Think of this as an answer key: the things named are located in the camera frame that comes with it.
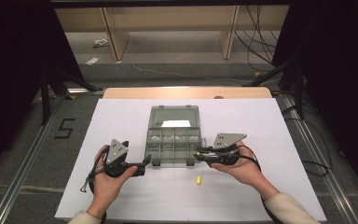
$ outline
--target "metal frame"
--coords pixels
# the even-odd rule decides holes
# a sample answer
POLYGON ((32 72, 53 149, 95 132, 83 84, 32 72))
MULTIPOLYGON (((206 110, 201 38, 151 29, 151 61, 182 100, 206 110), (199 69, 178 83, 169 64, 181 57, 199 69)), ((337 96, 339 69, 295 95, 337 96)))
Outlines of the metal frame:
MULTIPOLYGON (((284 95, 284 102, 288 107, 293 106, 295 102, 293 99, 289 99, 286 95, 284 95)), ((316 144, 312 133, 310 132, 310 128, 308 127, 307 123, 301 121, 300 116, 295 112, 291 111, 291 115, 295 119, 299 119, 299 122, 296 122, 296 126, 298 128, 299 133, 303 137, 307 149, 310 152, 313 160, 321 163, 321 164, 328 164, 327 159, 324 157, 319 146, 316 144)), ((322 167, 318 167, 318 170, 323 173, 324 169, 322 167)), ((351 202, 349 201, 348 197, 345 195, 344 190, 339 185, 336 176, 334 175, 334 171, 329 171, 329 173, 324 177, 324 183, 327 186, 334 202, 336 203, 337 209, 341 214, 342 218, 344 219, 345 223, 354 223, 358 224, 358 216, 355 214, 351 202)))
POLYGON ((22 162, 19 171, 16 173, 13 181, 7 188, 7 192, 5 193, 5 196, 0 202, 0 223, 4 223, 6 221, 10 209, 20 193, 21 186, 27 178, 27 175, 34 164, 34 160, 36 159, 40 148, 45 142, 51 123, 54 120, 54 117, 59 110, 63 100, 64 96, 57 96, 54 100, 54 103, 51 107, 50 117, 48 118, 46 123, 42 125, 42 127, 39 129, 39 132, 37 133, 36 138, 34 139, 31 147, 29 148, 28 153, 25 156, 25 159, 22 162))

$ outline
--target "small yellow block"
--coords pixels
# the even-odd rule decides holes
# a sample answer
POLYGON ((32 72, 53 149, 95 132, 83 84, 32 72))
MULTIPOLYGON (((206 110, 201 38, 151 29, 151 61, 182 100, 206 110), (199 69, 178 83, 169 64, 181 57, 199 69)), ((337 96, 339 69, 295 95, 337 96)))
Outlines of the small yellow block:
POLYGON ((201 176, 200 175, 197 176, 197 184, 201 185, 201 176))

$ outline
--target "wooden table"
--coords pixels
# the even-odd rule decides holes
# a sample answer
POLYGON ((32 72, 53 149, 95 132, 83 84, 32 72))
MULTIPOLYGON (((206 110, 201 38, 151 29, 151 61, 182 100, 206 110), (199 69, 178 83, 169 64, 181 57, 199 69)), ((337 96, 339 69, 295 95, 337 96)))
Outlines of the wooden table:
POLYGON ((248 99, 271 98, 265 87, 142 87, 109 88, 104 99, 248 99))

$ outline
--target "left hand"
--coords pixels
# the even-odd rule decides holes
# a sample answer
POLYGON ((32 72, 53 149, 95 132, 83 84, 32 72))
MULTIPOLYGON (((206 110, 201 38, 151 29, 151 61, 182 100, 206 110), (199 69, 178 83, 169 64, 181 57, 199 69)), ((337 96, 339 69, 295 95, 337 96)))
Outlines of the left hand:
MULTIPOLYGON (((95 161, 104 148, 105 146, 99 150, 98 154, 95 156, 95 161)), ((103 157, 98 161, 97 167, 100 166, 103 166, 103 157)), ((93 217, 101 219, 106 212, 106 209, 117 198, 121 187, 128 179, 130 179, 130 177, 132 177, 137 169, 137 166, 132 166, 117 178, 110 177, 105 172, 98 173, 94 178, 94 199, 92 200, 87 213, 93 217)))

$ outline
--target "right hand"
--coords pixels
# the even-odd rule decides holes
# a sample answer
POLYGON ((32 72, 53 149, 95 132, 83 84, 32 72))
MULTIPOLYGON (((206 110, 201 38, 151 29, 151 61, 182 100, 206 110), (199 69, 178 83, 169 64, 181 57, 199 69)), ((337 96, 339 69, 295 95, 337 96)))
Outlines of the right hand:
MULTIPOLYGON (((236 146, 239 148, 242 156, 250 158, 254 157, 252 151, 242 141, 237 142, 236 146)), ((265 201, 279 193, 279 191, 263 176, 253 161, 239 158, 233 165, 212 163, 211 166, 220 172, 234 176, 234 178, 242 184, 253 187, 265 201)))
MULTIPOLYGON (((239 148, 242 156, 253 158, 254 155, 251 150, 242 142, 237 142, 236 146, 239 148)), ((262 177, 260 170, 253 161, 239 158, 233 165, 224 165, 221 163, 212 163, 214 169, 234 176, 242 184, 252 186, 258 178, 262 177)))

